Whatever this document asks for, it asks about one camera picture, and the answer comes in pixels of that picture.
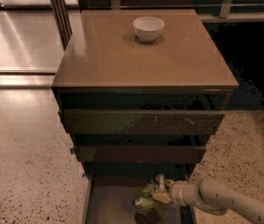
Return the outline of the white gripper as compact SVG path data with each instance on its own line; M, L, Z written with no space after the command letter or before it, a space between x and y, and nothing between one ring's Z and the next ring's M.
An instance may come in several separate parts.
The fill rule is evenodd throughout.
M161 203L170 203L173 201L176 205L187 206L188 204L186 203L183 194L186 184L186 181L174 182L172 179L165 179L164 185L167 189L169 189L169 194L167 192L153 192L151 196L154 200Z

